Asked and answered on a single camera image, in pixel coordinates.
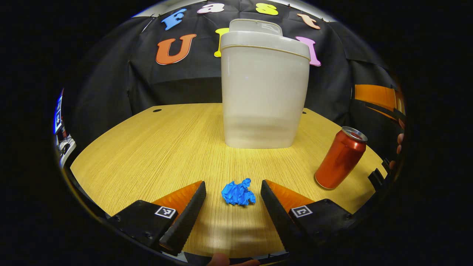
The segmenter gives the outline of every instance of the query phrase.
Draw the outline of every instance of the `hand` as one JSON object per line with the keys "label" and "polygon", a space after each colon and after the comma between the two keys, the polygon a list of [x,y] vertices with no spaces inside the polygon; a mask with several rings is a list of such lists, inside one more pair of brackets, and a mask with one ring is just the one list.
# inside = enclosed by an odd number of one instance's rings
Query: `hand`
{"label": "hand", "polygon": [[[399,125],[400,125],[403,129],[406,127],[406,125],[404,125],[404,123],[403,123],[400,119],[399,119]],[[397,154],[401,153],[401,148],[402,148],[401,143],[403,142],[403,140],[404,140],[404,133],[401,133],[401,134],[399,134],[399,135],[397,136],[397,144],[399,144],[399,145],[397,146],[397,149],[396,149],[396,153],[397,153]],[[389,163],[389,168],[390,168],[390,169],[393,169],[395,164],[396,164],[395,161],[391,161],[391,162]]]}
{"label": "hand", "polygon": [[[232,266],[258,266],[259,264],[260,262],[258,260],[251,259],[243,263],[233,264]],[[230,266],[230,259],[225,254],[215,253],[207,266]]]}

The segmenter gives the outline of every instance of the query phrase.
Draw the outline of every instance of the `red soda can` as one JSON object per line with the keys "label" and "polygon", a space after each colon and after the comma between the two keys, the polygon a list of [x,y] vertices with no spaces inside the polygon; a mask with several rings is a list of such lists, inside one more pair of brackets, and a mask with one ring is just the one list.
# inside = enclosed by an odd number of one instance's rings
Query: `red soda can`
{"label": "red soda can", "polygon": [[363,156],[367,141],[368,138],[360,131],[343,126],[315,172],[317,183],[328,189],[340,185]]}

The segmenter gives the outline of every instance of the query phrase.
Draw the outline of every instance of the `wooden table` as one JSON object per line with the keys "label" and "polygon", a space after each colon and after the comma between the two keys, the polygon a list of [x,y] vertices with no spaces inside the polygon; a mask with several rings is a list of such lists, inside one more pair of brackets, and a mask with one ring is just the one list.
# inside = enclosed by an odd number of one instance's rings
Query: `wooden table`
{"label": "wooden table", "polygon": [[[330,198],[354,213],[373,194],[368,175],[382,160],[367,147],[335,190],[322,189],[314,173],[337,124],[304,109],[294,144],[285,149],[235,149],[223,141],[222,104],[154,106],[107,131],[75,159],[71,170],[85,192],[114,215],[136,200],[152,202],[204,180],[207,198],[184,251],[251,257],[284,250],[260,195],[269,179],[314,201]],[[223,187],[251,179],[256,204],[225,204]]]}

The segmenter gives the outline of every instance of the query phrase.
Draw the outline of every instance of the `orange letter u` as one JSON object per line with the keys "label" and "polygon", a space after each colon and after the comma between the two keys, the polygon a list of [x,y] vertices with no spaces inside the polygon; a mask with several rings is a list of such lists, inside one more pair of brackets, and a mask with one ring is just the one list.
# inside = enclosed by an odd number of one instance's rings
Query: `orange letter u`
{"label": "orange letter u", "polygon": [[191,49],[192,39],[196,36],[196,34],[188,34],[180,37],[179,39],[182,40],[181,50],[176,55],[169,55],[169,48],[171,48],[171,44],[176,39],[167,39],[159,42],[158,52],[156,53],[156,63],[160,65],[168,65],[184,59]]}

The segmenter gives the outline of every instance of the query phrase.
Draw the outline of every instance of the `white wall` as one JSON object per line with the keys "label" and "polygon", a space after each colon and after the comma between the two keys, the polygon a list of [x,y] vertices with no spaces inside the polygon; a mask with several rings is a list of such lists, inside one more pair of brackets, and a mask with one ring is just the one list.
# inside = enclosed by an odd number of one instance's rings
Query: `white wall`
{"label": "white wall", "polygon": [[[271,1],[283,4],[283,5],[290,4],[291,7],[293,8],[302,10],[315,17],[323,18],[324,21],[327,21],[327,22],[336,21],[333,17],[327,15],[322,10],[300,0],[271,0]],[[153,17],[157,17],[159,14],[164,14],[174,9],[178,9],[180,7],[191,5],[198,2],[202,2],[202,5],[205,4],[205,1],[203,0],[166,0],[166,1],[159,2],[149,7],[148,9],[138,13],[135,17],[141,17],[141,16],[149,17],[151,15]]]}

